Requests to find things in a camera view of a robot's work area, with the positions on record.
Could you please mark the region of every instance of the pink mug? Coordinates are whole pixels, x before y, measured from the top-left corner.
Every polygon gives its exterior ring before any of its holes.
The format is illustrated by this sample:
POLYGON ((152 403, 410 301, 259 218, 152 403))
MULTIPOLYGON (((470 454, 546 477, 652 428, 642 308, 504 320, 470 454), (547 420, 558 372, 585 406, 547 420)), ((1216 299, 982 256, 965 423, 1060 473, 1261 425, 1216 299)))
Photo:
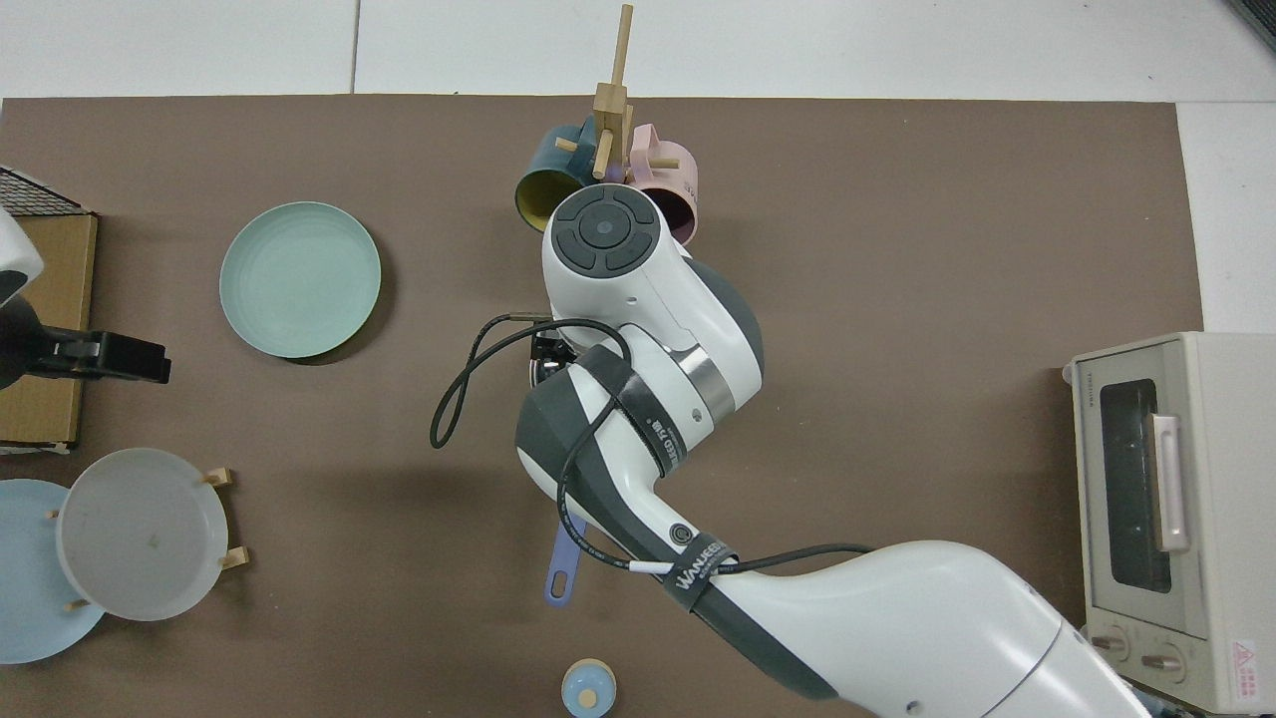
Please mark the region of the pink mug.
POLYGON ((656 136, 655 125, 638 125, 629 148, 629 184, 651 196, 665 216, 674 238, 680 244, 690 241, 699 214, 695 157, 681 144, 656 136))

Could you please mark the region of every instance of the white floor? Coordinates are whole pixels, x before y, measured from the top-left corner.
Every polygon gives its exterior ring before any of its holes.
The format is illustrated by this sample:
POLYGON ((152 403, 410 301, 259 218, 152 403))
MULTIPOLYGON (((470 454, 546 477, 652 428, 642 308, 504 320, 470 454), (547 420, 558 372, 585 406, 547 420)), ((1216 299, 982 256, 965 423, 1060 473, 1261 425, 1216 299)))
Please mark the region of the white floor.
MULTIPOLYGON (((1206 326, 1276 332, 1276 52, 1224 0, 633 1, 637 97, 1176 102, 1206 326)), ((619 6, 0 0, 0 97, 588 94, 619 6)))

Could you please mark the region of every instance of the white plate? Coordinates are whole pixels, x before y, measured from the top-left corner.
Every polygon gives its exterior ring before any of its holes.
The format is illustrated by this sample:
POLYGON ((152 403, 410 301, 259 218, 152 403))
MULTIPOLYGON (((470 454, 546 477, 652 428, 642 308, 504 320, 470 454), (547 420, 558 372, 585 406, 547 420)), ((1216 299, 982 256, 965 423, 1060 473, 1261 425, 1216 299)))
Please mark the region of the white plate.
POLYGON ((133 621, 199 603, 227 541, 222 502, 202 478, 157 449, 125 449, 85 469, 57 520, 57 557, 75 590, 133 621))
POLYGON ((0 482, 0 664, 66 650, 102 617, 97 606, 63 608, 80 596, 57 565, 57 523, 45 514, 65 497, 48 482, 0 482))

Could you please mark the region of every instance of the plate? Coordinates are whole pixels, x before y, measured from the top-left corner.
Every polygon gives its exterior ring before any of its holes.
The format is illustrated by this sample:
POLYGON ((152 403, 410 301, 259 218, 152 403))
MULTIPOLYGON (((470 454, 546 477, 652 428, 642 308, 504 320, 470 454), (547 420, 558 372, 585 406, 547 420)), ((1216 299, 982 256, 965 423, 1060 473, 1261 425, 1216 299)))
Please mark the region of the plate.
POLYGON ((227 541, 222 502, 203 477, 158 449, 125 449, 84 469, 57 519, 57 559, 75 590, 133 621, 199 603, 227 541))
POLYGON ((57 562, 57 522, 46 511, 66 490, 48 482, 0 482, 0 663, 48 658, 84 638, 102 610, 63 607, 80 596, 57 562))
POLYGON ((382 261, 359 219, 322 201, 267 209, 222 261, 222 310, 251 346, 287 358, 336 348, 364 325, 382 261))

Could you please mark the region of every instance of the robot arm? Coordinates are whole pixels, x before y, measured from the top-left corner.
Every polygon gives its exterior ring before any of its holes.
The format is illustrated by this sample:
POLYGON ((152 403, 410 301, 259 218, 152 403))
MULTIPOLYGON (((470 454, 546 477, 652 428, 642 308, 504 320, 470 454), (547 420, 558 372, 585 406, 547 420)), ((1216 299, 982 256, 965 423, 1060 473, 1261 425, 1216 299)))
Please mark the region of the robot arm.
POLYGON ((41 324, 36 310, 18 293, 43 268, 27 232, 0 209, 0 390, 23 375, 168 384, 172 362, 162 344, 114 332, 41 324))
POLYGON ((31 279, 45 270, 34 245, 9 212, 0 209, 0 306, 18 296, 31 279))
POLYGON ((882 717, 1146 718, 1059 613, 977 550, 915 542, 799 576, 729 574, 726 545, 655 486, 760 389, 748 305, 624 185, 568 198, 542 258, 555 316, 618 328, 632 361, 593 329, 561 329, 581 356, 524 402, 519 459, 550 496, 567 474, 568 510, 661 566, 666 593, 762 671, 882 717))

